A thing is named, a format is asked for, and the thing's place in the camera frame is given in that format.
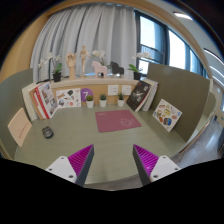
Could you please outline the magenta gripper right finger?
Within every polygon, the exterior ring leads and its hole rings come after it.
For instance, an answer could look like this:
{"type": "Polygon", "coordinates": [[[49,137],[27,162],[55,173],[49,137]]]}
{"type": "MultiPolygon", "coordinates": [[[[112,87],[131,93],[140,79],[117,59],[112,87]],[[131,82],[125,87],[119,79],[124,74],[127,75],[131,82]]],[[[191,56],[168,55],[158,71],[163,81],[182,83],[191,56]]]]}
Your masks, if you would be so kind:
{"type": "Polygon", "coordinates": [[[136,144],[133,157],[143,186],[180,170],[166,155],[157,156],[136,144]]]}

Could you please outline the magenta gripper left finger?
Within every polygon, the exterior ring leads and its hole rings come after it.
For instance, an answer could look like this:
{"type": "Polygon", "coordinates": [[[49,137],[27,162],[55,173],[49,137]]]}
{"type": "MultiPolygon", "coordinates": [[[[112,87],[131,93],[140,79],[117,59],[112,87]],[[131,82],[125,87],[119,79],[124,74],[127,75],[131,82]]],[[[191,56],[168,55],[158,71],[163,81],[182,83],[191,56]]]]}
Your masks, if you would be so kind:
{"type": "Polygon", "coordinates": [[[60,156],[46,170],[56,176],[84,186],[92,160],[94,145],[84,147],[69,157],[60,156]]]}

